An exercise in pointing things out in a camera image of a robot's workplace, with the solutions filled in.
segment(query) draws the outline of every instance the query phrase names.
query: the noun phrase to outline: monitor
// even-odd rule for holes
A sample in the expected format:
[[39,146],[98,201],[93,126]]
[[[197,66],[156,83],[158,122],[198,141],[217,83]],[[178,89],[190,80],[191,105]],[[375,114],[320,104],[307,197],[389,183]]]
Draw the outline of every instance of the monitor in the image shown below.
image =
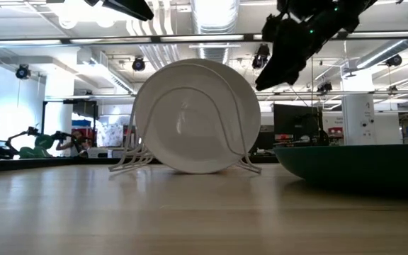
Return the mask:
[[293,135],[294,140],[300,139],[303,135],[318,136],[318,118],[322,117],[318,112],[318,108],[275,104],[273,107],[275,134]]

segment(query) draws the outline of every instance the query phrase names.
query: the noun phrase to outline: green bowl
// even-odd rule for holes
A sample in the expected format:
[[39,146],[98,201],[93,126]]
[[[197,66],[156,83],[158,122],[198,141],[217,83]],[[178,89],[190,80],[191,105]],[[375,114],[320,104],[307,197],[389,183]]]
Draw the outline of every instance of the green bowl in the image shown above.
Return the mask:
[[275,148],[291,173],[320,186],[408,192],[408,144]]

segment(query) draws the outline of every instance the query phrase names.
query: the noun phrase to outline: dish rack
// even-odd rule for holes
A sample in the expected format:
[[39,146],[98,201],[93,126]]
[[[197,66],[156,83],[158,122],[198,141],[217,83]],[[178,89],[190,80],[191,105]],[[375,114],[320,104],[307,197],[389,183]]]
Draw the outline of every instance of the dish rack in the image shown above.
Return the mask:
[[[154,109],[157,106],[158,102],[160,101],[160,99],[162,99],[163,97],[165,97],[166,95],[168,95],[168,94],[170,94],[170,93],[172,93],[174,91],[178,91],[178,90],[194,90],[194,91],[202,93],[204,96],[206,96],[212,102],[215,109],[217,110],[218,118],[220,119],[220,123],[222,125],[222,129],[223,129],[223,132],[224,132],[224,135],[225,135],[225,142],[226,142],[226,145],[229,148],[229,150],[232,153],[245,158],[246,162],[243,162],[243,160],[242,160],[243,158],[242,158],[235,164],[235,166],[238,166],[238,167],[246,169],[248,171],[252,171],[254,173],[260,174],[261,171],[262,171],[262,168],[253,165],[251,163],[251,161],[249,160],[247,146],[245,145],[245,137],[244,137],[243,127],[242,127],[242,122],[241,122],[241,119],[240,119],[239,106],[237,105],[237,101],[235,99],[234,91],[232,90],[232,88],[230,87],[230,85],[226,81],[225,81],[225,84],[228,87],[229,91],[231,92],[232,100],[233,100],[233,102],[235,104],[235,108],[236,108],[236,111],[237,111],[237,120],[238,120],[238,123],[239,123],[239,131],[240,131],[241,139],[242,139],[243,154],[241,154],[239,152],[236,152],[231,147],[231,144],[229,143],[229,141],[227,139],[226,128],[225,128],[224,123],[222,121],[221,111],[218,108],[216,102],[206,92],[204,92],[204,91],[202,91],[200,89],[189,87],[189,86],[180,86],[180,87],[176,87],[176,88],[169,89],[169,90],[165,91],[154,102],[154,105],[151,107],[151,109],[149,111],[146,126],[143,129],[144,133],[142,134],[141,137],[138,137],[138,135],[137,135],[137,137],[135,139],[135,141],[136,141],[135,148],[130,149],[129,148],[129,142],[128,142],[128,140],[126,140],[125,143],[124,143],[123,156],[121,157],[120,161],[116,165],[109,167],[110,172],[132,171],[132,170],[138,169],[140,167],[146,166],[148,163],[150,163],[154,159],[154,155],[145,146],[144,140],[145,140],[145,136],[147,134],[147,131],[149,129],[148,127],[149,127],[149,124],[150,124],[151,119],[152,119],[152,114],[153,114]],[[134,120],[134,117],[135,117],[137,100],[138,100],[138,97],[135,99],[135,102],[133,103],[132,114],[131,114],[130,124],[128,126],[128,130],[131,130],[132,126],[133,126],[133,120]],[[128,157],[131,157],[131,160],[129,162],[125,163],[125,160]]]

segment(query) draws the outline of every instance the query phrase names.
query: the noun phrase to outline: ceiling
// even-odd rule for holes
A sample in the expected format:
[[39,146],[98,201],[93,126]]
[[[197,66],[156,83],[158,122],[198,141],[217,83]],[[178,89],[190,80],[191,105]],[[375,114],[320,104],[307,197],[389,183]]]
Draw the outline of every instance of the ceiling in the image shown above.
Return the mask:
[[[23,2],[21,5],[2,6],[0,8],[0,39],[2,38],[80,38],[80,37],[102,37],[102,36],[129,36],[125,27],[125,21],[117,21],[110,28],[102,28],[95,22],[78,22],[70,29],[64,29],[59,26],[58,17],[51,13],[48,6],[41,1],[29,1],[33,4],[39,13]],[[379,3],[391,1],[379,0]],[[171,24],[175,34],[193,33],[193,23],[191,13],[184,11],[189,9],[189,1],[172,0],[171,5]],[[265,23],[266,17],[270,14],[277,14],[276,5],[272,1],[243,1],[239,6],[236,33],[259,33]],[[408,30],[408,2],[405,0],[402,4],[378,4],[372,6],[360,17],[361,24],[358,30]],[[343,41],[328,42],[322,50],[308,61],[307,67],[300,73],[294,89],[296,91],[306,91],[310,86],[319,83],[315,81],[322,72],[327,70],[330,65],[336,64],[344,59],[353,59],[362,57],[375,48],[385,44],[386,40],[350,40],[346,42],[346,51]],[[258,43],[246,42],[237,43],[239,47],[229,50],[228,65],[237,70],[245,79],[254,85],[254,80],[259,75],[259,70],[251,68],[251,61]],[[177,45],[178,53],[181,59],[197,57],[197,50],[190,49],[189,45]],[[76,54],[79,49],[70,47],[51,47],[40,48],[33,47],[28,49],[10,49],[0,51],[0,57],[5,55],[20,56],[38,56],[48,55],[59,59],[61,62],[74,66],[77,64]],[[139,89],[146,79],[148,79],[155,69],[147,61],[147,68],[143,72],[134,72],[132,62],[134,57],[142,55],[137,45],[126,46],[107,46],[92,47],[92,51],[103,51],[110,60],[112,68],[119,72],[119,75],[130,81],[136,89]],[[388,75],[387,67],[373,67],[373,81],[378,89],[388,87],[390,84],[401,82],[408,79],[408,49],[401,52],[403,59],[402,66],[390,69],[391,75]],[[97,76],[89,74],[89,79],[95,81],[98,89],[110,88],[112,85],[99,79]],[[334,89],[339,89],[339,75],[329,78],[333,83]],[[77,82],[77,87],[86,87],[85,81]],[[288,85],[280,85],[269,89],[268,91],[289,91]]]

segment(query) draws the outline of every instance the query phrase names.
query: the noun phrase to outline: table surface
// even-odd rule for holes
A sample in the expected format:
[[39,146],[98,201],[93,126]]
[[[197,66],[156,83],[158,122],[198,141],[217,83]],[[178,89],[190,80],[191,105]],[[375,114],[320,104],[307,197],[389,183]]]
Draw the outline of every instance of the table surface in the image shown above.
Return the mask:
[[408,200],[313,188],[279,164],[5,171],[0,254],[408,255]]

